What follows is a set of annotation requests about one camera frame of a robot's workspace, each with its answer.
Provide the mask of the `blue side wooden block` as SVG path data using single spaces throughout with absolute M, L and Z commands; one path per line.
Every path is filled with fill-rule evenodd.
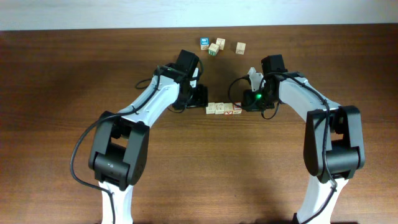
M 206 114 L 215 114 L 215 103 L 214 102 L 208 103 L 208 106 L 206 107 Z

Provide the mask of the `red number wooden block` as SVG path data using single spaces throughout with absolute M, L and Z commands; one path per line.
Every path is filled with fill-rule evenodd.
M 241 102 L 233 103 L 233 114 L 241 114 L 242 112 L 242 104 Z

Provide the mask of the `plain animal wooden block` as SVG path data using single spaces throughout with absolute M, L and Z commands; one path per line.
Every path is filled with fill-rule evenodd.
M 215 103 L 215 114 L 224 114 L 224 103 Z

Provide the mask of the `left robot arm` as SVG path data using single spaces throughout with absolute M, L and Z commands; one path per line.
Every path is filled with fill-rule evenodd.
M 103 223 L 133 222 L 132 191 L 146 166 L 150 128 L 169 106 L 180 111 L 207 106 L 208 89 L 197 83 L 202 68 L 197 55 L 181 50 L 176 62 L 156 68 L 133 103 L 100 116 L 88 166 L 103 189 Z

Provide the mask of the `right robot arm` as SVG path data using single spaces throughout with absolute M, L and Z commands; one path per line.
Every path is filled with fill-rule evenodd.
M 243 110 L 277 110 L 289 105 L 305 121 L 303 160 L 310 175 L 305 198 L 293 223 L 330 223 L 343 187 L 365 163 L 361 113 L 322 95 L 300 72 L 290 72 L 281 55 L 261 60 L 243 78 Z

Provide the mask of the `red side wooden block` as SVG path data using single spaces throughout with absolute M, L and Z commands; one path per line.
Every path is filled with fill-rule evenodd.
M 232 103 L 224 103 L 224 115 L 232 115 L 233 114 L 233 104 Z

